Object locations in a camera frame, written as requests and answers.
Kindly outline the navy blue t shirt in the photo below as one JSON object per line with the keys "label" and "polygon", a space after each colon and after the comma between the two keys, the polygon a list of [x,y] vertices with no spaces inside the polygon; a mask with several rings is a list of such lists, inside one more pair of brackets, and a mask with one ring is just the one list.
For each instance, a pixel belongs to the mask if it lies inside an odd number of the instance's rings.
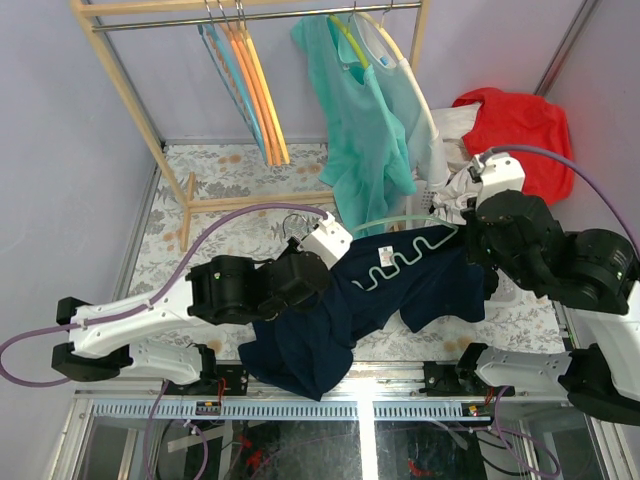
{"label": "navy blue t shirt", "polygon": [[413,333],[444,316],[482,321],[485,270],[468,262],[464,236],[435,226],[353,241],[320,300],[254,323],[255,340],[238,348],[243,366],[263,383],[320,400],[351,368],[357,341],[394,313]]}

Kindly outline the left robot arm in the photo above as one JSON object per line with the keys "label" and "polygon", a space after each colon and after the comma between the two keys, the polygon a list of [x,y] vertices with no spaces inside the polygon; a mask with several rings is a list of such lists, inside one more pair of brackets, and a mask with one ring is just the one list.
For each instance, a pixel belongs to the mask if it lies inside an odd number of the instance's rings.
{"label": "left robot arm", "polygon": [[76,382],[161,378],[183,393],[208,394],[219,381],[214,351],[204,344],[173,347],[154,336],[271,320],[319,298],[329,284],[328,267],[312,252],[289,252],[264,262],[222,255],[192,268],[166,292],[100,306],[64,299],[59,309],[70,316],[72,329],[68,342],[54,347],[51,365]]}

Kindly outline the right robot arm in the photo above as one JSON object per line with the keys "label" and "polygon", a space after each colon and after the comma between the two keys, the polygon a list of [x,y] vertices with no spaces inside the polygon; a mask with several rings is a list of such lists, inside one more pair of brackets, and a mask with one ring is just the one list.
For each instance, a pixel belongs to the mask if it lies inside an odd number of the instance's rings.
{"label": "right robot arm", "polygon": [[484,388],[563,396],[593,418],[639,423],[639,259],[604,229],[563,231],[545,202],[506,190],[472,201],[462,216],[471,262],[502,271],[519,288],[577,313],[595,341],[558,354],[472,343],[456,366],[467,394]]}

